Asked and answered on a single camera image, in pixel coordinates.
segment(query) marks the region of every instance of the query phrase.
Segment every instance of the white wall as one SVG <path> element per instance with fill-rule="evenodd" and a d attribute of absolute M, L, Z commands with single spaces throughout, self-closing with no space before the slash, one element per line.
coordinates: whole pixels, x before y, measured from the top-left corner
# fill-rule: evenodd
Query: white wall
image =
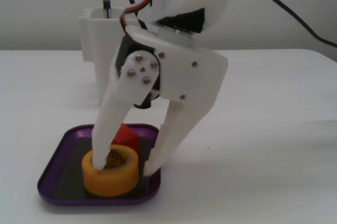
<path fill-rule="evenodd" d="M 281 1 L 337 43 L 337 0 Z M 0 49 L 80 49 L 77 17 L 97 6 L 101 0 L 0 0 Z M 197 39 L 214 49 L 306 48 L 337 60 L 337 49 L 313 39 L 270 0 L 229 0 L 218 25 Z"/>

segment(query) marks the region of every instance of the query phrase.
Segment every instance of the white table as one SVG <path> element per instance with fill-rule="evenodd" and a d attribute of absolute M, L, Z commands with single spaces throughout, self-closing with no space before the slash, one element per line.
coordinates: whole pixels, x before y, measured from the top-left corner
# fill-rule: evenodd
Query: white table
<path fill-rule="evenodd" d="M 57 207 L 36 183 L 63 134 L 97 116 L 81 52 L 1 51 L 1 223 L 337 223 L 337 64 L 308 50 L 222 51 L 211 112 L 132 207 Z M 168 102 L 127 123 L 163 122 Z"/>

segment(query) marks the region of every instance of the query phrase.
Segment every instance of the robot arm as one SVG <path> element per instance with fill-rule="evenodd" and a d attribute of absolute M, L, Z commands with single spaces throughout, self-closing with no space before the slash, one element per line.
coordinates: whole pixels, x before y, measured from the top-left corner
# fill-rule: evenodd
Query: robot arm
<path fill-rule="evenodd" d="M 111 140 L 126 114 L 148 97 L 159 78 L 159 94 L 170 104 L 145 163 L 144 175 L 150 176 L 213 107 L 228 63 L 179 30 L 159 27 L 150 32 L 125 26 L 125 31 L 135 44 L 149 49 L 130 50 L 131 45 L 122 43 L 112 60 L 110 82 L 93 130 L 93 166 L 104 167 Z M 119 71 L 122 52 L 125 61 Z"/>

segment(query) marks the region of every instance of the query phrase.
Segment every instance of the purple tray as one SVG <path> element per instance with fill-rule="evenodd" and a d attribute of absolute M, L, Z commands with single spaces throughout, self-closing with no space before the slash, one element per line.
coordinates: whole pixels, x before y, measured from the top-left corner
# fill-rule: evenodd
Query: purple tray
<path fill-rule="evenodd" d="M 153 148 L 157 139 L 158 129 L 147 124 L 128 124 L 140 137 L 150 139 L 150 147 Z M 47 202 L 55 205 L 69 206 L 102 206 L 102 205 L 135 205 L 151 199 L 159 190 L 161 182 L 160 169 L 149 177 L 148 192 L 142 198 L 136 199 L 55 199 L 51 197 L 72 152 L 81 138 L 91 137 L 94 125 L 81 125 L 68 130 L 58 144 L 47 167 L 43 171 L 38 183 L 37 190 L 40 196 Z"/>

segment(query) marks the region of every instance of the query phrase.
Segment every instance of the red wire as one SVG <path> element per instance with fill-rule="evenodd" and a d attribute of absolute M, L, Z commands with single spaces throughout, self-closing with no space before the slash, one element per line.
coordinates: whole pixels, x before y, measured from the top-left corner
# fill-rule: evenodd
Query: red wire
<path fill-rule="evenodd" d="M 123 27 L 124 31 L 125 31 L 125 28 L 126 28 L 125 15 L 126 15 L 126 14 L 130 14 L 130 13 L 134 13 L 134 12 L 139 11 L 139 10 L 142 10 L 144 7 L 147 6 L 147 4 L 148 4 L 150 1 L 151 1 L 151 0 L 144 0 L 144 1 L 140 2 L 140 3 L 139 3 L 138 5 L 136 5 L 136 6 L 132 6 L 132 7 L 126 8 L 126 9 L 122 12 L 122 14 L 121 14 L 121 16 L 120 16 L 120 22 L 121 22 L 121 24 L 122 24 L 122 27 Z"/>

